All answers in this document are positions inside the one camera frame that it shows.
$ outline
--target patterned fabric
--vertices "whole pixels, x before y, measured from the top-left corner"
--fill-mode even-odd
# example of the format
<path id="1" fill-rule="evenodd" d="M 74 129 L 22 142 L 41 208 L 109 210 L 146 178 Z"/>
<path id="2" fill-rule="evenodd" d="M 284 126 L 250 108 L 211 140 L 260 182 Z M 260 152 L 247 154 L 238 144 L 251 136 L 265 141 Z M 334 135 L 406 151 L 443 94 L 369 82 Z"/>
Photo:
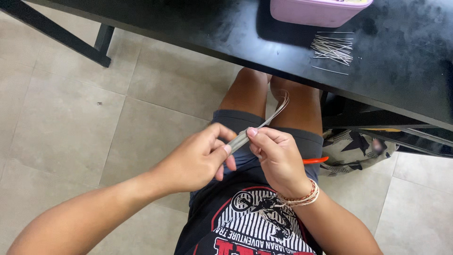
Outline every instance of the patterned fabric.
<path id="1" fill-rule="evenodd" d="M 368 135 L 345 129 L 329 129 L 323 133 L 323 157 L 320 175 L 334 177 L 354 170 L 363 170 L 390 158 L 398 145 L 374 139 Z"/>

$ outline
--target hand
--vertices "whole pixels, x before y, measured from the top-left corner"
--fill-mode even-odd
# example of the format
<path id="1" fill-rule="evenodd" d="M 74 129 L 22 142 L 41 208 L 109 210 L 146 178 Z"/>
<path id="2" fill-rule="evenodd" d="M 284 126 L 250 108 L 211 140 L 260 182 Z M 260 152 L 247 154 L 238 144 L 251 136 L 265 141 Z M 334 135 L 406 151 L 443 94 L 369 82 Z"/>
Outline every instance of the hand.
<path id="1" fill-rule="evenodd" d="M 301 198 L 312 190 L 293 136 L 278 130 L 250 127 L 250 150 L 261 163 L 269 185 L 286 198 Z"/>
<path id="2" fill-rule="evenodd" d="M 169 193 L 199 190 L 213 177 L 221 181 L 223 162 L 232 171 L 236 170 L 236 162 L 232 155 L 228 156 L 231 146 L 218 137 L 230 141 L 236 134 L 219 123 L 212 124 L 187 137 L 151 171 L 159 175 Z"/>

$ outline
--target fingernail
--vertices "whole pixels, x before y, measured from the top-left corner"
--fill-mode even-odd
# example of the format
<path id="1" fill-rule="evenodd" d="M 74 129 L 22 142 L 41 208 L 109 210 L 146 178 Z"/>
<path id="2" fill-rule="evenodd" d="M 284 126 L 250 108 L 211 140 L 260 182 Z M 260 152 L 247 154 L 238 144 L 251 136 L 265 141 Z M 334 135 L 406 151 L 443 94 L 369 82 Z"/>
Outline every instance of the fingernail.
<path id="1" fill-rule="evenodd" d="M 227 145 L 223 146 L 223 149 L 228 153 L 228 155 L 230 154 L 230 152 L 231 152 L 231 146 L 230 145 L 227 144 Z"/>
<path id="2" fill-rule="evenodd" d="M 247 135 L 249 135 L 250 137 L 255 137 L 255 135 L 258 133 L 258 129 L 254 128 L 254 127 L 249 127 L 247 129 Z"/>

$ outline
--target forearm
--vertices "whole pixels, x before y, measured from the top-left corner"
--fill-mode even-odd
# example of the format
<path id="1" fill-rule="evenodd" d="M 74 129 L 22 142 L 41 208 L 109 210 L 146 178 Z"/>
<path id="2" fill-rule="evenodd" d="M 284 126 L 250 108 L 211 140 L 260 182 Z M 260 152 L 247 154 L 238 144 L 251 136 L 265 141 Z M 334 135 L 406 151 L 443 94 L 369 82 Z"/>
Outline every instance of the forearm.
<path id="1" fill-rule="evenodd" d="M 166 195 L 153 172 L 82 194 L 31 221 L 8 254 L 86 254 L 125 220 Z"/>
<path id="2" fill-rule="evenodd" d="M 326 254 L 382 254 L 367 227 L 322 190 L 314 203 L 293 210 Z"/>

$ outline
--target person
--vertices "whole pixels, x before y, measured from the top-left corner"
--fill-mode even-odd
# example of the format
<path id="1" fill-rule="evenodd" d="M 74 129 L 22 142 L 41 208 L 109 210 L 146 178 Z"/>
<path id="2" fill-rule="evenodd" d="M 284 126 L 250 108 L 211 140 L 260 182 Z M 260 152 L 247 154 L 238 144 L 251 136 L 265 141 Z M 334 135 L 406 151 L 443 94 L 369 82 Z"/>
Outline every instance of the person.
<path id="1" fill-rule="evenodd" d="M 269 82 L 272 91 L 288 91 L 290 101 L 258 130 Z M 250 145 L 228 156 L 225 142 L 245 129 Z M 188 191 L 177 255 L 382 254 L 365 225 L 322 190 L 311 204 L 282 205 L 281 197 L 300 200 L 313 192 L 319 164 L 304 166 L 302 159 L 320 158 L 321 135 L 317 89 L 243 68 L 212 125 L 149 171 L 45 211 L 8 254 L 86 254 L 149 203 Z"/>

